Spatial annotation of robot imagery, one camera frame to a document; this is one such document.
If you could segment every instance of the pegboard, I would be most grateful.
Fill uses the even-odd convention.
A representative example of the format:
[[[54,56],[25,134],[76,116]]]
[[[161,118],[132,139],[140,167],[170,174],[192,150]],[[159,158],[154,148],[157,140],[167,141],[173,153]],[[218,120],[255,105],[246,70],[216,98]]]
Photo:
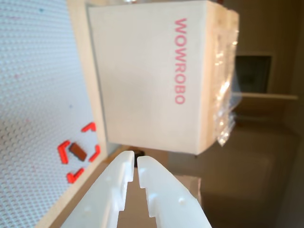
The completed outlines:
[[[89,164],[95,132],[65,0],[0,0],[0,227],[33,227]],[[57,147],[69,140],[84,162]]]

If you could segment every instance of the red bracket marker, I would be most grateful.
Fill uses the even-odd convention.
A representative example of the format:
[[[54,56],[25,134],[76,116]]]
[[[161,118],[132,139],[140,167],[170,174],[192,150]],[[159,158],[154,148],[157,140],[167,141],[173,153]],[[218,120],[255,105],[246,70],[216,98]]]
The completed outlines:
[[[72,174],[71,172],[69,172],[66,175],[67,178],[67,182],[73,184],[79,177],[80,175],[85,171],[84,168],[80,168],[75,174]]]
[[[96,131],[96,125],[94,122],[91,122],[89,123],[87,126],[85,126],[83,129],[81,129],[82,132],[87,132],[88,130],[90,130],[92,132],[95,132]]]
[[[99,154],[100,154],[100,146],[96,145],[95,146],[95,153],[92,155],[92,157],[90,157],[89,162],[93,162]]]
[[[68,158],[67,158],[67,152],[66,152],[66,147],[70,144],[69,140],[64,141],[63,143],[61,143],[57,149],[59,152],[59,156],[61,159],[61,162],[63,164],[68,164]]]

